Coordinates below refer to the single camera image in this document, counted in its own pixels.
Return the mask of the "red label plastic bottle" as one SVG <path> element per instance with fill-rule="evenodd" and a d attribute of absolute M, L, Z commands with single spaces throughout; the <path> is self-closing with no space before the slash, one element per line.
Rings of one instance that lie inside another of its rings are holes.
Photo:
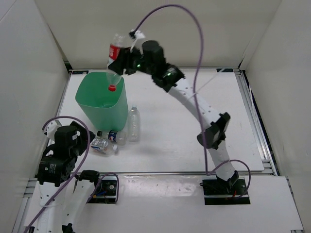
<path fill-rule="evenodd" d="M 124 47 L 125 36 L 116 33 L 109 47 L 108 62 L 106 77 L 108 81 L 108 90 L 110 92 L 115 92 L 117 85 L 121 80 L 119 74 L 119 68 L 115 66 L 115 61 L 117 60 L 121 49 Z"/>

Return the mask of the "blue white label clear bottle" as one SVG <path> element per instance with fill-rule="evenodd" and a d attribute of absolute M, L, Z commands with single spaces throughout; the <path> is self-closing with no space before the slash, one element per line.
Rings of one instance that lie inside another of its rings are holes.
<path fill-rule="evenodd" d="M 108 139 L 103 139 L 99 137 L 95 137 L 92 140 L 90 147 L 95 151 L 98 151 L 105 155 L 117 154 L 119 151 L 117 144 L 114 144 Z"/>

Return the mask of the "clear plastic bottle white cap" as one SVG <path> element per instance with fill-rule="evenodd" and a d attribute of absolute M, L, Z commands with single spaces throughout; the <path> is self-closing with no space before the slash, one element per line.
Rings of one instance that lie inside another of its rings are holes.
<path fill-rule="evenodd" d="M 132 105 L 128 113 L 128 140 L 138 142 L 140 140 L 140 113 L 136 105 Z"/>

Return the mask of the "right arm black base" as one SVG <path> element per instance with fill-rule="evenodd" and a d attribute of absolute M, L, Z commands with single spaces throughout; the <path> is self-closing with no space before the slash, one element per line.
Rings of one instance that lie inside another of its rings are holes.
<path fill-rule="evenodd" d="M 204 205 L 249 205 L 250 197 L 245 178 L 238 178 L 232 188 L 224 187 L 216 177 L 203 176 L 200 186 L 203 189 Z"/>

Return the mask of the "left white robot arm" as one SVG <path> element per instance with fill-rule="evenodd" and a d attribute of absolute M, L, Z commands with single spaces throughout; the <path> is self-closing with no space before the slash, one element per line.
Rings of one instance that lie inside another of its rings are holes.
<path fill-rule="evenodd" d="M 56 119 L 44 127 L 52 141 L 43 151 L 38 167 L 40 211 L 29 224 L 35 233 L 72 233 L 78 217 L 92 194 L 101 191 L 99 173 L 76 165 L 87 155 L 94 133 L 73 121 L 67 126 Z"/>

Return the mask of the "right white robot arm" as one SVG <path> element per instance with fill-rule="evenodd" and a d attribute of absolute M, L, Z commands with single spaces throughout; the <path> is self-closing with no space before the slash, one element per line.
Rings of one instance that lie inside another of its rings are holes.
<path fill-rule="evenodd" d="M 158 42 L 148 40 L 141 49 L 110 45 L 107 68 L 114 76 L 113 85 L 118 83 L 116 75 L 132 75 L 139 71 L 150 75 L 155 85 L 184 105 L 202 126 L 197 140 L 211 155 L 219 190 L 229 194 L 236 188 L 239 175 L 230 161 L 225 143 L 230 115 L 213 109 L 202 97 L 194 94 L 194 87 L 184 73 L 166 61 Z"/>

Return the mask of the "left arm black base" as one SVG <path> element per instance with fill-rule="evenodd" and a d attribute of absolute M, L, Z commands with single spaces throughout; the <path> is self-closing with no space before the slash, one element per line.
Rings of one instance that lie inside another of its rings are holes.
<path fill-rule="evenodd" d="M 96 204 L 116 204 L 119 200 L 120 180 L 116 173 L 106 173 L 102 175 L 87 203 Z"/>

